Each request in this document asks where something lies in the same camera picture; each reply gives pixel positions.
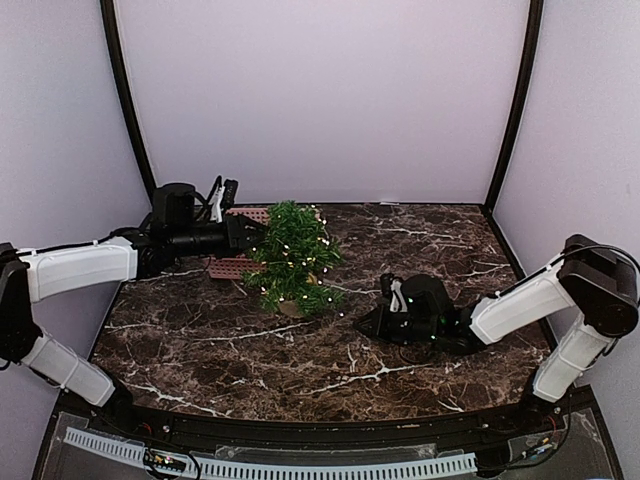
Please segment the green plant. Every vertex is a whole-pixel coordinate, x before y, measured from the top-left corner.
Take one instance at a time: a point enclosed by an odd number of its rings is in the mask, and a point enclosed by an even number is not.
[[[266,270],[245,272],[245,285],[260,288],[263,307],[273,312],[290,301],[303,316],[337,305],[342,295],[321,280],[342,260],[326,232],[326,220],[319,218],[315,208],[292,201],[273,205],[268,212],[266,238],[247,255]]]

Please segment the red basket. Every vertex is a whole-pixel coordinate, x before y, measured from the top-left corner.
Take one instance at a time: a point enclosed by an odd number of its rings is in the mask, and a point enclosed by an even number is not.
[[[269,214],[266,208],[231,208],[228,213],[246,215],[265,225],[269,223]],[[265,270],[264,265],[260,265],[244,255],[221,259],[211,257],[210,261],[205,260],[205,262],[209,262],[209,276],[223,280],[241,280],[243,272],[263,272]]]

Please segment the brown marble surface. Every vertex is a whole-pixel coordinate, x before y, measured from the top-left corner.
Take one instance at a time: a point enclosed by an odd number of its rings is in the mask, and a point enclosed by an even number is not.
[[[345,258],[325,279],[345,292],[343,317],[267,314],[258,292],[211,280],[202,260],[190,260],[178,274],[124,286],[93,361],[122,379],[140,405],[250,420],[403,419],[518,400],[548,353],[537,324],[468,357],[422,346],[400,352],[351,326],[375,306],[384,272],[437,275],[457,306],[513,283],[477,207],[322,211]]]

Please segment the white wall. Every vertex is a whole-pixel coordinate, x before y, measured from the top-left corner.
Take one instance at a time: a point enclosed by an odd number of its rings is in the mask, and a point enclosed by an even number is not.
[[[482,202],[528,1],[119,1],[159,183],[240,202]]]
[[[0,2],[0,126],[0,242],[98,238],[137,224],[148,209],[99,2]],[[48,299],[35,306],[35,320],[87,355],[114,291]],[[0,372],[0,477],[31,478],[56,398],[24,368]]]
[[[525,269],[581,232],[640,258],[640,2],[546,2],[520,134],[496,209]],[[563,333],[568,319],[554,324]],[[640,331],[585,376],[627,478],[640,475]]]

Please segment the black vertical post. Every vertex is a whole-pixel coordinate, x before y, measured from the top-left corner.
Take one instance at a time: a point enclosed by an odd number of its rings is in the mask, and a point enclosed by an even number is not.
[[[524,37],[524,47],[522,49],[522,57],[520,59],[520,69],[518,70],[518,79],[516,80],[516,88],[513,94],[513,102],[511,103],[511,112],[509,112],[509,120],[507,128],[504,132],[502,147],[496,162],[496,168],[491,179],[491,186],[484,207],[489,213],[493,213],[493,209],[498,202],[500,190],[504,183],[509,160],[513,154],[513,147],[518,136],[520,121],[522,120],[522,112],[527,100],[527,92],[531,81],[531,73],[533,71],[533,62],[536,56],[536,47],[538,46],[538,35],[540,33],[540,24],[542,22],[542,7],[544,0],[531,0],[529,4],[529,19],[527,21],[527,31]]]
[[[127,71],[124,66],[124,57],[122,55],[122,45],[120,44],[120,35],[118,34],[118,24],[113,0],[100,0],[100,8],[102,9],[102,23],[107,38],[107,48],[109,49],[109,57],[111,58],[113,78],[116,82],[118,97],[120,98],[120,107],[122,108],[122,114],[124,115],[124,121],[127,125],[131,146],[133,147],[133,153],[136,157],[140,175],[142,176],[144,188],[147,191],[149,199],[151,199],[157,184],[153,176],[153,171],[151,170],[147,151],[144,148],[138,117],[136,116],[136,111],[133,106],[133,98],[131,97]]]

